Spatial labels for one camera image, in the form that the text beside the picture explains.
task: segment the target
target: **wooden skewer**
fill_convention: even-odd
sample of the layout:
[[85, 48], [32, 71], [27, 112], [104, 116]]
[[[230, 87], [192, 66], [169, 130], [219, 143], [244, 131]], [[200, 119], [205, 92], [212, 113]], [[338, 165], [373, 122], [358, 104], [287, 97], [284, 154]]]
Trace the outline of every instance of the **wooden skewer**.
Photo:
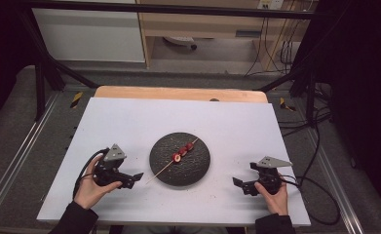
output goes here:
[[[196, 138], [195, 140], [192, 141], [192, 144], [194, 144], [196, 141], [198, 140], [198, 138]], [[171, 162], [169, 162], [165, 167], [163, 167], [159, 172], [157, 172], [154, 176], [152, 176], [150, 178], [150, 180], [148, 180], [145, 184], [148, 184], [149, 182], [151, 182], [151, 180], [153, 180], [155, 177], [157, 177], [162, 171], [164, 171], [166, 168], [169, 167], [169, 165], [172, 164], [172, 162], [174, 162], [174, 160], [171, 160]]]
[[169, 165], [172, 164], [172, 162], [174, 162], [173, 160], [171, 160], [171, 162], [169, 162], [165, 167], [163, 167], [159, 172], [156, 173], [156, 175], [154, 175], [153, 177], [150, 178], [150, 180], [148, 180], [145, 184], [151, 182], [151, 180], [153, 180], [155, 177], [157, 177], [162, 171], [164, 171]]

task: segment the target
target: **wrist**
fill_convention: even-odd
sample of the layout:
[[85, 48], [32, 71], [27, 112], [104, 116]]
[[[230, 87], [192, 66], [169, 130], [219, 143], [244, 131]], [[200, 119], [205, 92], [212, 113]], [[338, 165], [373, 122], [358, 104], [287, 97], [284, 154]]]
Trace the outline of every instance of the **wrist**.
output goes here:
[[84, 210], [86, 210], [86, 211], [90, 209], [90, 207], [89, 207], [87, 204], [83, 203], [82, 201], [79, 201], [79, 199], [77, 199], [77, 198], [74, 198], [74, 202], [75, 202], [78, 206], [80, 206], [82, 209], [84, 209]]
[[273, 211], [270, 211], [270, 213], [272, 215], [274, 214], [278, 214], [278, 215], [288, 215], [288, 212], [287, 211], [284, 211], [284, 210], [273, 210]]

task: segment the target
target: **red fruit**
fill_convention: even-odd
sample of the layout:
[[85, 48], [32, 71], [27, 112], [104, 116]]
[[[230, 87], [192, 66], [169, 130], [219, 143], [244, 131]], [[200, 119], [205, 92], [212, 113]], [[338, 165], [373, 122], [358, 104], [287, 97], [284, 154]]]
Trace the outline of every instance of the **red fruit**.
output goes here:
[[189, 142], [186, 144], [187, 151], [190, 151], [193, 149], [194, 144], [192, 142]]
[[172, 154], [172, 160], [175, 161], [176, 163], [178, 163], [181, 160], [181, 156], [178, 153], [173, 153]]
[[187, 148], [186, 147], [181, 147], [179, 150], [178, 150], [178, 153], [181, 155], [181, 157], [184, 157], [184, 155], [186, 155], [187, 153]]

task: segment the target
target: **white cabinet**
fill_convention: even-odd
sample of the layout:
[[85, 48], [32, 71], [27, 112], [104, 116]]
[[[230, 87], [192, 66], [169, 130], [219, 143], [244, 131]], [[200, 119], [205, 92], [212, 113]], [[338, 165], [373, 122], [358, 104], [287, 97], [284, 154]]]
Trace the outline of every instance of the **white cabinet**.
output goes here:
[[[135, 3], [134, 0], [94, 2]], [[55, 59], [144, 62], [137, 13], [50, 9], [33, 9], [33, 12], [48, 51]]]

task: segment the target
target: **gray floor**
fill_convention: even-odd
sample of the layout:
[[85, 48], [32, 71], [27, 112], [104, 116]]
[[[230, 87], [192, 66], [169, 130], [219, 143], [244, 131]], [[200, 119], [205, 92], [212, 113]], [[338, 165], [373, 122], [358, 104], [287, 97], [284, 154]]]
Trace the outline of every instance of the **gray floor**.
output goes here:
[[[280, 75], [279, 72], [274, 72], [244, 77], [255, 58], [251, 42], [246, 40], [200, 39], [196, 51], [170, 45], [162, 39], [157, 40], [156, 45], [153, 63], [149, 69], [118, 67], [112, 69], [115, 71], [103, 71], [98, 67], [95, 71], [84, 70], [80, 73], [106, 85], [240, 90], [261, 87]], [[260, 64], [252, 71], [261, 71]], [[18, 233], [17, 230], [23, 230], [21, 233], [30, 233], [32, 230], [42, 233], [41, 230], [51, 228], [51, 225], [36, 220], [42, 206], [41, 199], [48, 193], [65, 155], [65, 147], [70, 144], [71, 136], [76, 131], [74, 127], [78, 125], [89, 97], [94, 94], [94, 90], [85, 90], [77, 108], [71, 109], [69, 105], [77, 92], [76, 89], [80, 87], [72, 79], [66, 80], [70, 84], [68, 90], [59, 94], [54, 111], [22, 164], [3, 203], [0, 204], [0, 229], [15, 229], [6, 233]], [[268, 94], [279, 121], [301, 120], [298, 111], [281, 109], [279, 106], [280, 97], [285, 98], [288, 105], [303, 101], [301, 98], [289, 98], [286, 92], [289, 85], [285, 83]], [[24, 70], [0, 112], [0, 179], [34, 123], [34, 89], [33, 71]], [[335, 125], [324, 122], [320, 124], [320, 129], [324, 151], [340, 178], [364, 233], [381, 233], [381, 200], [369, 179], [363, 171], [351, 167], [348, 152], [336, 132]], [[314, 151], [310, 136], [307, 131], [301, 131], [286, 136], [284, 140], [288, 155], [294, 164], [293, 169], [297, 176], [301, 176]], [[309, 177], [328, 188], [319, 161], [312, 167]], [[305, 182], [302, 194], [309, 213], [323, 220], [334, 218], [335, 209], [321, 190]], [[297, 231], [348, 233], [342, 220], [332, 226], [312, 221], [312, 226], [301, 227]]]

